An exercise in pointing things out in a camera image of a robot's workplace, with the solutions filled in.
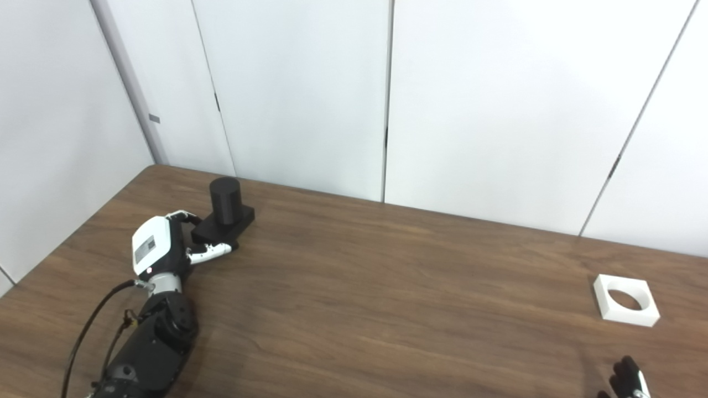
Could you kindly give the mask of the white and black left hand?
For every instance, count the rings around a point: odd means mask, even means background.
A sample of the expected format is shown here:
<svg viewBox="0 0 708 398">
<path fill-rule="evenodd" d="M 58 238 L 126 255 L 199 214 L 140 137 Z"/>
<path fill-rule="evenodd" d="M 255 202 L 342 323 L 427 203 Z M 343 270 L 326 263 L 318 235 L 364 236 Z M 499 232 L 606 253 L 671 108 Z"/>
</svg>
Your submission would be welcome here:
<svg viewBox="0 0 708 398">
<path fill-rule="evenodd" d="M 132 236 L 132 269 L 149 281 L 159 274 L 184 275 L 192 265 L 202 264 L 232 252 L 227 243 L 185 244 L 182 224 L 199 225 L 202 219 L 187 211 L 155 216 L 144 222 Z"/>
</svg>

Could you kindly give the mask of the white and black right hand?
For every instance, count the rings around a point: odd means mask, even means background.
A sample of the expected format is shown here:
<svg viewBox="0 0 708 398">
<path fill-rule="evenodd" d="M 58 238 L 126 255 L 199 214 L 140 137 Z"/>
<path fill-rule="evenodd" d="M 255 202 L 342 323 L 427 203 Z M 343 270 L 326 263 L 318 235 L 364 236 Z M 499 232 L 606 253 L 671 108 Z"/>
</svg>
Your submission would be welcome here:
<svg viewBox="0 0 708 398">
<path fill-rule="evenodd" d="M 629 355 L 613 365 L 609 383 L 615 397 L 652 397 L 644 373 Z"/>
</svg>

